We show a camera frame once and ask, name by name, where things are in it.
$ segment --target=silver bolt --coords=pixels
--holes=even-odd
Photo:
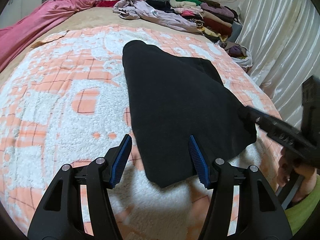
[[[219,165],[222,165],[224,163],[224,160],[222,160],[221,158],[216,159],[216,163]]]
[[[67,171],[69,169],[70,169],[70,165],[69,164],[65,164],[65,165],[62,166],[62,170],[63,171]]]
[[[96,163],[97,164],[103,164],[104,163],[104,158],[100,157],[100,158],[96,159]]]
[[[250,170],[252,170],[253,172],[257,172],[259,169],[256,165],[251,165]]]

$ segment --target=satin curtain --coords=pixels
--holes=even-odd
[[[310,0],[243,0],[237,43],[252,54],[248,73],[282,119],[299,128],[301,84],[320,76],[320,16]]]

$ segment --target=pink blanket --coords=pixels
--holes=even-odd
[[[48,0],[16,24],[0,29],[0,72],[28,45],[96,0]]]

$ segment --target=bed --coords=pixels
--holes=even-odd
[[[63,164],[87,165],[128,133],[132,152],[121,182],[108,192],[123,239],[198,238],[212,192],[197,177],[160,189],[144,173],[121,64],[123,46],[135,39],[176,56],[209,59],[244,105],[280,117],[241,67],[204,36],[123,20],[111,8],[76,13],[0,73],[0,200],[23,233]],[[276,189],[281,147],[257,131],[257,142],[230,162],[257,165]],[[230,234],[236,228],[238,198],[235,187]],[[92,234],[85,187],[81,199],[85,230]]]

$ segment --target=wrinkled light purple cloth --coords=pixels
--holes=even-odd
[[[195,23],[189,22],[175,13],[156,10],[142,0],[121,0],[115,4],[113,12],[119,13],[121,18],[127,20],[142,18],[177,31],[200,33]]]
[[[223,16],[226,16],[226,17],[229,17],[229,18],[234,18],[235,17],[233,12],[230,11],[229,9],[227,9],[224,6],[221,6],[221,8],[210,7],[207,3],[204,2],[204,3],[200,4],[200,7],[201,7],[202,10],[211,11],[213,13],[220,14],[220,15],[223,15]]]

